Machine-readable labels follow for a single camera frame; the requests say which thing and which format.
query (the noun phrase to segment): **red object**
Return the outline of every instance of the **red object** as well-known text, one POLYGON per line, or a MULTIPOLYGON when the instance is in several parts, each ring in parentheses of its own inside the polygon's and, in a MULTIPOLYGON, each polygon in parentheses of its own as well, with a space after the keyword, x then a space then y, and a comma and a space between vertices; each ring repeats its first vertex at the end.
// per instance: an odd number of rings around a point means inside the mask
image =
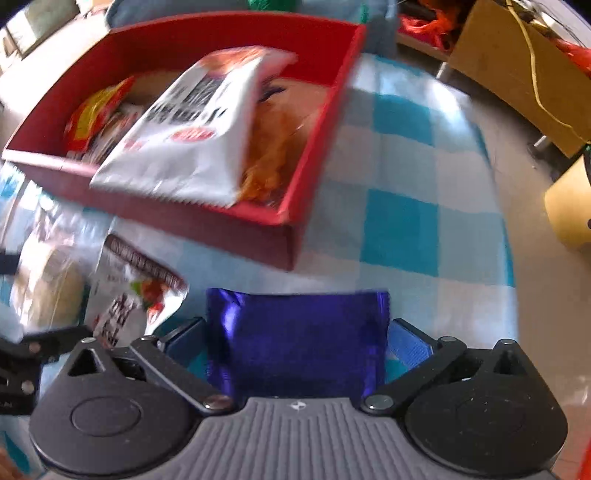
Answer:
POLYGON ((587 447, 587 452, 581 464, 581 470, 577 480, 591 480, 591 442, 587 447))
POLYGON ((446 53, 450 50, 449 46, 446 46, 447 36, 453 29, 453 23, 437 11, 437 19, 432 22, 401 14, 398 31, 446 53))
POLYGON ((112 30, 47 92, 12 136, 4 159, 60 197, 291 270, 365 26, 274 12, 185 15, 112 30), (63 158, 70 115, 92 93, 132 74, 185 70, 213 50, 262 45, 293 51, 282 76, 329 87, 278 208, 162 202, 89 188, 96 166, 63 158))
POLYGON ((170 138, 179 142, 198 142, 211 138, 215 135, 215 132, 210 127, 189 127, 173 133, 170 138))
POLYGON ((563 53, 566 54, 587 77, 591 77, 591 48, 581 47, 564 41, 560 38, 552 39, 552 42, 563 53))
POLYGON ((68 150, 79 153, 88 151, 92 139, 103 130, 113 112, 133 87, 134 81, 133 77, 125 79, 119 85, 112 86, 108 95, 105 92, 96 92, 76 109, 64 132, 68 150), (100 98, 97 98, 99 95, 106 98, 104 105, 97 104, 100 101, 100 98))

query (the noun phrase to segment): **red label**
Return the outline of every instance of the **red label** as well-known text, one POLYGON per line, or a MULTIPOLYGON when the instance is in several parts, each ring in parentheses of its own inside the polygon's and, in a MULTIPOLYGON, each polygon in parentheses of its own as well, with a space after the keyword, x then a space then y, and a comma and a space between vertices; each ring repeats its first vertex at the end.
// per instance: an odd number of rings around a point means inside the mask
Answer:
POLYGON ((144 146, 143 142, 138 142, 137 140, 126 140, 125 145, 123 146, 123 150, 129 150, 129 151, 135 152, 135 151, 138 151, 143 146, 144 146))
POLYGON ((182 130, 173 133, 170 138, 171 140, 179 142, 199 142, 213 137, 215 133, 216 131, 213 128, 191 127, 183 128, 182 130))

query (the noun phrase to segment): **tiled floor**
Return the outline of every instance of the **tiled floor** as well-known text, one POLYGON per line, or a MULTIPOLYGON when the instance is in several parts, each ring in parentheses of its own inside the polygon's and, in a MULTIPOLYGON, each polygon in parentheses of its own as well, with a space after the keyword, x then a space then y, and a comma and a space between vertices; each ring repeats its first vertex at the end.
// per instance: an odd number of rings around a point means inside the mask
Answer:
MULTIPOLYGON (((405 48, 399 54, 402 61, 436 71, 437 64, 422 54, 405 48)), ((559 243, 546 217, 550 169, 527 151, 539 132, 460 74, 450 84, 472 97, 473 117, 486 140, 514 255, 519 341, 569 420, 555 473, 574 480, 591 440, 591 266, 559 243)))

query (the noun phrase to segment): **plastic bag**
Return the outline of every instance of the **plastic bag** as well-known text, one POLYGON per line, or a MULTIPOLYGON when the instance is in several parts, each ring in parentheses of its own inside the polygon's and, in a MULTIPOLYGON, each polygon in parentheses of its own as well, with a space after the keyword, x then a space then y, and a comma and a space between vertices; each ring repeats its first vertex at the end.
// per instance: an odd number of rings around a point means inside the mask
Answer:
POLYGON ((572 61, 581 72, 591 77, 591 48, 581 47, 560 38, 552 38, 556 47, 572 61))
MULTIPOLYGON (((41 189, 10 163, 0 169, 0 249, 18 254, 35 222, 41 189)), ((19 342, 24 328, 10 303, 13 277, 0 276, 0 336, 19 342)))
POLYGON ((183 202, 234 204, 261 86, 296 58, 265 47, 203 57, 132 127, 91 186, 183 202))
POLYGON ((240 200, 277 207, 326 101, 326 87, 290 79, 270 85, 280 91, 256 106, 240 200))
POLYGON ((181 306, 189 287, 167 267, 110 233, 96 267, 85 324, 103 346, 151 335, 181 306))
POLYGON ((89 149, 90 143, 103 130, 134 81, 133 77, 129 77, 117 85, 100 90, 76 109, 64 132, 70 157, 89 149))
POLYGON ((88 151, 81 155, 82 163, 100 165, 109 156, 125 134, 144 114, 144 107, 124 103, 111 116, 103 130, 93 139, 88 151))
POLYGON ((417 38, 432 47, 443 52, 451 50, 449 33, 454 29, 454 24, 440 11, 437 11, 437 19, 432 22, 418 18, 400 15, 399 31, 417 38))
POLYGON ((581 464, 579 480, 591 480, 591 440, 587 447, 587 451, 583 457, 583 463, 581 464))
POLYGON ((41 195, 10 304, 24 331, 75 325, 112 217, 41 195))

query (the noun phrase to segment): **white snack package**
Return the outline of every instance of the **white snack package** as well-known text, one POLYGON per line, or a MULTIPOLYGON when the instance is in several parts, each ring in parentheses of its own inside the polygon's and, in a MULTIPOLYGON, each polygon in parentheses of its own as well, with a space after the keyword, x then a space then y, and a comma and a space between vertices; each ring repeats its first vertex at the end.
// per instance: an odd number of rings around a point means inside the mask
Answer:
POLYGON ((180 202, 233 205, 261 86, 294 53, 266 47, 212 52, 137 121, 90 185, 180 202))
POLYGON ((103 346, 128 346, 181 306, 185 281, 119 236, 110 233, 100 253, 85 325, 103 346))

